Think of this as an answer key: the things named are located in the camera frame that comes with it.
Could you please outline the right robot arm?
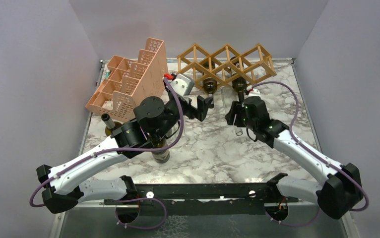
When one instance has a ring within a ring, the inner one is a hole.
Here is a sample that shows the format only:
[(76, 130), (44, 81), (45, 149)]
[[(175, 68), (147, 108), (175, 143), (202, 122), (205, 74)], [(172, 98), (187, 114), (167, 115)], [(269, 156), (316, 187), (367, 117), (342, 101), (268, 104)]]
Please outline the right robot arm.
[(225, 120), (228, 125), (251, 130), (255, 141), (290, 157), (315, 179), (278, 176), (266, 188), (269, 200), (277, 202), (284, 196), (298, 198), (318, 205), (327, 216), (340, 219), (364, 199), (360, 172), (355, 165), (344, 165), (303, 143), (288, 125), (270, 118), (259, 96), (248, 97), (243, 102), (233, 101)]

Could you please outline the wooden wine rack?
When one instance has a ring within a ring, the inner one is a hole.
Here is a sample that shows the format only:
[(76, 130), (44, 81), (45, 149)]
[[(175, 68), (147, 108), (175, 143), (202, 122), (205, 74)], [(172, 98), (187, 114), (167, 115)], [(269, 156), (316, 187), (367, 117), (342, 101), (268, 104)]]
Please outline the wooden wine rack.
[(195, 87), (202, 90), (203, 81), (212, 79), (218, 86), (230, 86), (233, 80), (243, 78), (254, 85), (277, 75), (272, 55), (257, 43), (244, 53), (239, 53), (230, 44), (225, 44), (209, 53), (194, 43), (177, 56), (177, 73), (192, 72)]

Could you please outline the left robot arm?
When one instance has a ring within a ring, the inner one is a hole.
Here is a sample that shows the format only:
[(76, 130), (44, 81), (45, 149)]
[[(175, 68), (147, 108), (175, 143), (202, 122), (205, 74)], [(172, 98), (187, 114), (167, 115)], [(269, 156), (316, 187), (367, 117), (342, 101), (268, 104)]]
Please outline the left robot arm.
[(131, 203), (137, 192), (130, 177), (114, 180), (93, 180), (92, 177), (143, 152), (169, 149), (161, 145), (168, 131), (177, 125), (178, 134), (182, 135), (185, 118), (203, 121), (211, 102), (211, 97), (198, 97), (196, 106), (180, 96), (170, 96), (166, 103), (156, 96), (144, 99), (134, 109), (132, 120), (114, 129), (94, 148), (62, 165), (37, 168), (40, 186), (35, 193), (41, 194), (42, 206), (56, 214), (85, 201), (119, 199), (122, 203)]

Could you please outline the dark green embossed wine bottle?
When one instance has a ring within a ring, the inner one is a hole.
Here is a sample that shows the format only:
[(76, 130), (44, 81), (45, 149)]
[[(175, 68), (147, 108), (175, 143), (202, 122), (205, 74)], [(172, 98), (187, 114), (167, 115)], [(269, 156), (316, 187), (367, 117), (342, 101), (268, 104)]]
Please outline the dark green embossed wine bottle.
[[(239, 62), (233, 63), (236, 67), (240, 67)], [(231, 76), (237, 75), (237, 73), (231, 69)], [(247, 88), (247, 82), (243, 77), (238, 77), (235, 80), (232, 81), (232, 87), (234, 91), (238, 95), (238, 100), (240, 103), (243, 103), (245, 100), (245, 95), (246, 95), (246, 88)]]

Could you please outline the clear glass bottle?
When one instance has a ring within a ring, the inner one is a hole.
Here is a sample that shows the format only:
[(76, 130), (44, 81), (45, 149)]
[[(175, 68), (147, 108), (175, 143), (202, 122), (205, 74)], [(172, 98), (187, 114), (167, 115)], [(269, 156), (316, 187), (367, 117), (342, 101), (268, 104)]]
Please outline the clear glass bottle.
[(227, 114), (231, 108), (232, 102), (238, 100), (238, 95), (232, 87), (222, 87), (221, 99), (224, 106), (224, 112)]

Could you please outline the green Primitivo wine bottle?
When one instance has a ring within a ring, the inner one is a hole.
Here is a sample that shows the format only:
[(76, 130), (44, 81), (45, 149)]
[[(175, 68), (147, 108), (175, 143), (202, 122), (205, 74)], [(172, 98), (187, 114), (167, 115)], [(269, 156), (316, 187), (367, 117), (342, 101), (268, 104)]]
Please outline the green Primitivo wine bottle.
[[(203, 64), (206, 69), (215, 68), (215, 63), (206, 62)], [(207, 77), (202, 81), (202, 87), (207, 93), (208, 97), (214, 97), (214, 93), (217, 91), (217, 81), (211, 77)]]

